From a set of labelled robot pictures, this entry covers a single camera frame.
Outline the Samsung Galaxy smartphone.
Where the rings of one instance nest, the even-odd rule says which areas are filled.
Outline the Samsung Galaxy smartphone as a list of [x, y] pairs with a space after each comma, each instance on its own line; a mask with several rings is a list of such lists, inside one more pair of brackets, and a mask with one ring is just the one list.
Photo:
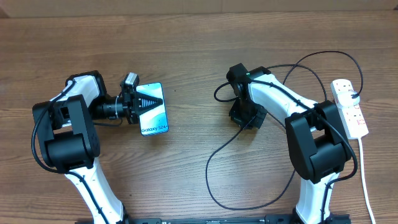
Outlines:
[[139, 124], [141, 134], [150, 136], [166, 133], [169, 123], [165, 108], [164, 93], [160, 82], [139, 85], [136, 88], [139, 97]]

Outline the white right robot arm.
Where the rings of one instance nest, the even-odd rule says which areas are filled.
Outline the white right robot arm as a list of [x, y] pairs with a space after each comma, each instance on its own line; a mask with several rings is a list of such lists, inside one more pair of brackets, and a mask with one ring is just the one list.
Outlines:
[[331, 101], [306, 99], [281, 84], [270, 70], [251, 71], [241, 63], [226, 74], [235, 98], [229, 112], [241, 130], [260, 128], [269, 114], [287, 136], [290, 161], [301, 178], [299, 200], [290, 214], [266, 215], [264, 223], [351, 223], [349, 215], [335, 215], [329, 204], [334, 184], [346, 162], [358, 162], [343, 127], [338, 107]]

